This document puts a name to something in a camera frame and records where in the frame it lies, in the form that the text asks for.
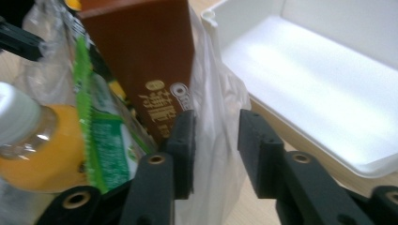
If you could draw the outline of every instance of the table surface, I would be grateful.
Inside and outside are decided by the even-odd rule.
[[[199,16],[200,12],[221,0],[190,0],[190,4],[196,14]],[[18,57],[8,52],[0,54],[0,82],[11,82],[13,74],[10,71],[16,71],[17,64],[15,63]],[[316,147],[297,133],[289,129],[286,124],[278,121],[275,117],[270,116],[261,106],[253,102],[253,110],[263,114],[267,120],[270,120],[274,128],[280,133],[281,137],[288,140],[292,145],[286,143],[286,150],[298,149],[307,151],[318,158],[319,161],[327,168],[336,180],[344,186],[351,188],[362,195],[369,195],[373,187],[379,185],[394,185],[398,186],[398,173],[393,173],[386,177],[377,179],[365,179],[356,176],[338,162],[331,159],[326,154],[322,153]],[[226,220],[227,225],[276,225],[280,224],[278,216],[275,212],[275,201],[273,200],[258,200],[253,192],[253,188],[249,179],[246,179],[243,184],[243,189],[240,193],[240,198],[230,217]]]

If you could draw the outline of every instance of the brown carton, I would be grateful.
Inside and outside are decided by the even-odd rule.
[[[154,139],[190,107],[187,0],[82,0],[79,17]]]

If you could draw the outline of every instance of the white plastic bin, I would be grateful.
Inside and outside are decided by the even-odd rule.
[[[398,1],[229,0],[202,19],[253,99],[359,176],[398,171]]]

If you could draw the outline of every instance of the transparent plastic bag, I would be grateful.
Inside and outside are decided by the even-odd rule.
[[[37,62],[21,59],[14,85],[41,104],[75,105],[71,60],[63,6],[57,0],[36,0],[23,20],[23,29],[44,39]]]
[[[223,224],[246,176],[237,150],[240,109],[250,109],[243,82],[214,57],[210,38],[191,10],[195,58],[191,104],[196,113],[193,191],[176,201],[177,225]]]

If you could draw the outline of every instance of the bottle cap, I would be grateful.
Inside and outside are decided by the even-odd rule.
[[[0,82],[0,146],[26,137],[38,124],[40,105],[6,82]]]

